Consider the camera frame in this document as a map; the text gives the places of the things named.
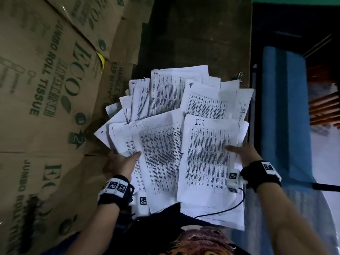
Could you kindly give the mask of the green-print flattened cardboard box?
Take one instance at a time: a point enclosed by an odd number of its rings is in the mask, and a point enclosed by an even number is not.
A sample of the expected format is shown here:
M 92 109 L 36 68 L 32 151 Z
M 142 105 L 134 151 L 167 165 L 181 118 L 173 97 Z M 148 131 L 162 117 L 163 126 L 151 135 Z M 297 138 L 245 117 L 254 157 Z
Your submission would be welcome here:
M 38 255 L 81 231 L 97 208 L 107 161 L 0 153 L 0 255 Z

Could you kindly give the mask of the blue cushion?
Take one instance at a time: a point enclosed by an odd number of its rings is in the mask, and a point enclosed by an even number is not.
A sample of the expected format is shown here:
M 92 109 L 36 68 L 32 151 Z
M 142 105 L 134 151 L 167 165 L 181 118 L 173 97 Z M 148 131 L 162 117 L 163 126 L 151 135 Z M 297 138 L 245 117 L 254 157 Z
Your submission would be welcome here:
M 261 84 L 261 156 L 289 190 L 310 192 L 312 174 L 306 61 L 264 47 Z

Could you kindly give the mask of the handwritten-header printed paper sheet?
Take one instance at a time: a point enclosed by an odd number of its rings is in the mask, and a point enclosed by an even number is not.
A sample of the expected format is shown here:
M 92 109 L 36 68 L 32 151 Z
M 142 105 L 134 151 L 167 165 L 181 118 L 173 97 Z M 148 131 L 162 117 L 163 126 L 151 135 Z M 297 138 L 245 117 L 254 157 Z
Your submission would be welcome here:
M 225 210 L 239 196 L 227 190 L 228 169 L 236 154 L 226 145 L 239 143 L 240 124 L 234 119 L 209 119 L 185 115 L 177 201 Z

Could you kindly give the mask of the large green-print cardboard box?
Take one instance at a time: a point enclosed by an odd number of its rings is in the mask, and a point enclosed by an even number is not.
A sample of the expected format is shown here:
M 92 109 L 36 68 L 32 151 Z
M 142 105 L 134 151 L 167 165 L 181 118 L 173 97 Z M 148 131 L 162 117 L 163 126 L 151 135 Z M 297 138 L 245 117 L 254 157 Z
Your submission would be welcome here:
M 101 76 L 46 0 L 0 0 L 0 152 L 84 154 Z

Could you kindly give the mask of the person's left forearm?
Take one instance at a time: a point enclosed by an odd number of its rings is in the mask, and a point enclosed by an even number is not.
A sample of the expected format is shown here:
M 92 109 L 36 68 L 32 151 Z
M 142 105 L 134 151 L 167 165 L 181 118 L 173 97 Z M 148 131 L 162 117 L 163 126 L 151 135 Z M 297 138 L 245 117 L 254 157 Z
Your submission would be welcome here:
M 103 255 L 110 245 L 119 213 L 120 208 L 114 203 L 99 205 L 65 255 Z

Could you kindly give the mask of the grid table printed paper sheet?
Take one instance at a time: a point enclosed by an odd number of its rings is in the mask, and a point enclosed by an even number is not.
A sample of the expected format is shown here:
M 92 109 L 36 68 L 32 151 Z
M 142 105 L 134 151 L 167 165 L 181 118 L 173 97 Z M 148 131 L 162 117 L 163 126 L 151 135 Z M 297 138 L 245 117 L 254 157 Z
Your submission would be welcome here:
M 184 115 L 180 109 L 130 123 L 151 214 L 177 203 Z

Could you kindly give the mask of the dark shirt with orange print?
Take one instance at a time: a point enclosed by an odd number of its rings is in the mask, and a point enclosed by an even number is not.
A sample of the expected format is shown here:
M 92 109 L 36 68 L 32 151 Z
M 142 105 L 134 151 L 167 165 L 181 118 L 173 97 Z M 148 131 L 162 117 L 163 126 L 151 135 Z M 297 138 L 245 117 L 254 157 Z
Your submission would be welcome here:
M 250 255 L 223 231 L 169 209 L 141 218 L 126 230 L 114 230 L 103 255 Z

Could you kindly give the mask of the person's right hand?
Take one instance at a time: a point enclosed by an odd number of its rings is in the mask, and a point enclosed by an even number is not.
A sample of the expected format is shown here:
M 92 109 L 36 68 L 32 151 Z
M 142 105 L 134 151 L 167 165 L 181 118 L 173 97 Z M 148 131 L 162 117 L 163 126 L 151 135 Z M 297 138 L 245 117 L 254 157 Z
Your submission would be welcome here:
M 250 143 L 245 143 L 242 146 L 242 154 L 238 155 L 240 156 L 243 168 L 249 166 L 253 162 L 263 161 L 263 158 Z

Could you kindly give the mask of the black wrist band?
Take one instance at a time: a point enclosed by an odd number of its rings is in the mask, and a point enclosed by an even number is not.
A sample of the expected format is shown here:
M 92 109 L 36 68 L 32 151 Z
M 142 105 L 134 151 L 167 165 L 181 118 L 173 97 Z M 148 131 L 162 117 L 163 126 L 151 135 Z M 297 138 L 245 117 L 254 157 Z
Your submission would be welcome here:
M 116 204 L 120 209 L 123 209 L 133 200 L 134 190 L 134 186 L 125 176 L 115 175 L 100 190 L 97 205 Z
M 264 160 L 250 163 L 241 170 L 240 176 L 247 181 L 249 188 L 253 189 L 255 193 L 257 193 L 258 187 L 264 183 L 275 183 L 282 186 L 281 176 L 270 162 Z

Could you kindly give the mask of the small plain cardboard piece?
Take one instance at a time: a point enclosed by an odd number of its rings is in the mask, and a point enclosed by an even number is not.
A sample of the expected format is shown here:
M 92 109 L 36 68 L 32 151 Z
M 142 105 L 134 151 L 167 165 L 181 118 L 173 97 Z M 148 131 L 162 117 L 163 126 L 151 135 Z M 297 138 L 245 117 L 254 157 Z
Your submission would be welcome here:
M 111 47 L 110 61 L 137 64 L 142 26 L 149 22 L 155 0 L 124 0 L 123 15 Z

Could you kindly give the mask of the black left wrist band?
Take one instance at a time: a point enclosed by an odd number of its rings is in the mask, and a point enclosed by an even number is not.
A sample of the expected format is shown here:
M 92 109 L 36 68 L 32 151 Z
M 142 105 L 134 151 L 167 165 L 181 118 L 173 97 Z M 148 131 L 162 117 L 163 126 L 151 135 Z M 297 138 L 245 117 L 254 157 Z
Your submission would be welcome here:
M 116 204 L 120 209 L 123 209 L 133 200 L 134 190 L 134 186 L 125 176 L 115 175 L 100 190 L 97 205 Z

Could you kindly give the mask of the pile of printed papers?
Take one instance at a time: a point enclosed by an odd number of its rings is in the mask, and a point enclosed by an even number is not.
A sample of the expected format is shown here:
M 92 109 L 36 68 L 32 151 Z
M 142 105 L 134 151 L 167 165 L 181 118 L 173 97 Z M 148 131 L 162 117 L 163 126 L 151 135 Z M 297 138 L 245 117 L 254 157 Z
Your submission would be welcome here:
M 221 82 L 220 78 L 209 76 L 207 65 L 153 69 L 151 78 L 130 80 L 127 93 L 119 98 L 119 103 L 105 107 L 109 120 L 94 135 L 108 148 L 128 157 L 137 152 L 130 123 L 180 109 L 184 118 L 189 114 L 209 119 L 238 120 L 240 133 L 237 146 L 242 146 L 249 128 L 244 119 L 253 92 L 253 89 L 240 88 L 238 80 Z M 242 170 L 239 155 L 236 155 L 235 169 Z M 134 167 L 131 184 L 135 188 L 134 193 L 145 191 L 139 161 Z M 180 204 L 180 212 L 187 216 L 244 231 L 244 190 L 245 187 L 225 210 L 177 203 Z

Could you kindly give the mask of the black right wrist band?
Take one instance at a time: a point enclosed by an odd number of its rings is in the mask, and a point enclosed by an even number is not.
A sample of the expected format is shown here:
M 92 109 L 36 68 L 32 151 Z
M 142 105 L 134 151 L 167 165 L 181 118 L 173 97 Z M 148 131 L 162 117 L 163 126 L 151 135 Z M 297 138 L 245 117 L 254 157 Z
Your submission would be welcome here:
M 240 176 L 247 181 L 249 188 L 253 189 L 255 193 L 257 193 L 258 187 L 264 183 L 275 183 L 282 186 L 281 176 L 270 162 L 264 160 L 250 163 L 241 170 Z

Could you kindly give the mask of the person's right forearm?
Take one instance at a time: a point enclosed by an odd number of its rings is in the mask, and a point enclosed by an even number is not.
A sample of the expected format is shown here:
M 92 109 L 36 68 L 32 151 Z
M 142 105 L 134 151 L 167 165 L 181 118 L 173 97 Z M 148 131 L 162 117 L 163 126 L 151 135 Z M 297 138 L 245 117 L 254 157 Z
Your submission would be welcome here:
M 263 183 L 256 192 L 274 255 L 329 255 L 318 234 L 278 184 Z

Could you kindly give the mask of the orange wooden sticks bundle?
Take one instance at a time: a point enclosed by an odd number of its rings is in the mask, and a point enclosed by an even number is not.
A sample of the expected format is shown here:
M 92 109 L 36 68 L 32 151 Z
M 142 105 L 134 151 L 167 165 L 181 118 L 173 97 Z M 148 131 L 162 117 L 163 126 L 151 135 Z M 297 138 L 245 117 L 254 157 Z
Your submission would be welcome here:
M 340 74 L 330 63 L 308 66 L 307 86 L 309 125 L 340 130 Z

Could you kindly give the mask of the person's left hand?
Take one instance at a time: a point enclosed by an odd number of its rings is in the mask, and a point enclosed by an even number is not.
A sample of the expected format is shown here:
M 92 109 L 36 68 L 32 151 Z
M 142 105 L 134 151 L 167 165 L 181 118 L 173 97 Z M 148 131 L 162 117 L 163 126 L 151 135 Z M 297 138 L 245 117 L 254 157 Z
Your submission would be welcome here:
M 110 151 L 108 154 L 107 168 L 112 172 L 113 176 L 122 175 L 130 182 L 134 170 L 124 170 L 125 158 L 126 157 L 121 154 L 116 154 L 114 151 Z

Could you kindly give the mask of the folded cardboard box flap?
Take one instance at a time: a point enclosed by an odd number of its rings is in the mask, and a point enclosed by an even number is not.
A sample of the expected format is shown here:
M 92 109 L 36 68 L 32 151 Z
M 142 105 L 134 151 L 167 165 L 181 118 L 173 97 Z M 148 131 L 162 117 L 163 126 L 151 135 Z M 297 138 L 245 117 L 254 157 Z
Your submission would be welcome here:
M 46 0 L 109 59 L 110 50 L 129 0 Z

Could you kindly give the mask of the small printed cardboard flap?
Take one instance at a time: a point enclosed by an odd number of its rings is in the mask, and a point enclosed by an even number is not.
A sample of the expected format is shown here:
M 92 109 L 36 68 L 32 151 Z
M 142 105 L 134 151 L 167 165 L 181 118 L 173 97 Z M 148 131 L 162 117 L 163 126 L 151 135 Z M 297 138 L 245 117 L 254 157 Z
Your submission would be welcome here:
M 119 102 L 119 98 L 125 95 L 134 64 L 120 63 L 106 60 L 102 73 L 95 108 L 92 114 L 93 120 L 99 120 L 107 116 L 105 107 Z

